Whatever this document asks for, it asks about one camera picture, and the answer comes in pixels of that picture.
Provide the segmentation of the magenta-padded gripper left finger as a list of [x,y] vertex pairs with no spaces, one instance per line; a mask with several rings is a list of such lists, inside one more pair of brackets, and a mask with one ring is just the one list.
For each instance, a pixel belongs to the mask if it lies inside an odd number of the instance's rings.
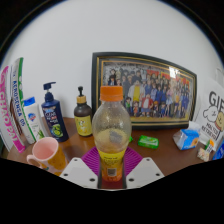
[[93,147],[81,158],[72,158],[60,177],[84,188],[97,189],[99,175],[100,157]]

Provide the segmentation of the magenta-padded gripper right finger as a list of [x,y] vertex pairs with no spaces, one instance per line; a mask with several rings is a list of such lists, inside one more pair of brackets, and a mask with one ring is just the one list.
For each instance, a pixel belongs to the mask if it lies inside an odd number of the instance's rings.
[[127,148],[123,158],[123,174],[125,189],[140,188],[164,177],[152,158],[143,158],[131,148]]

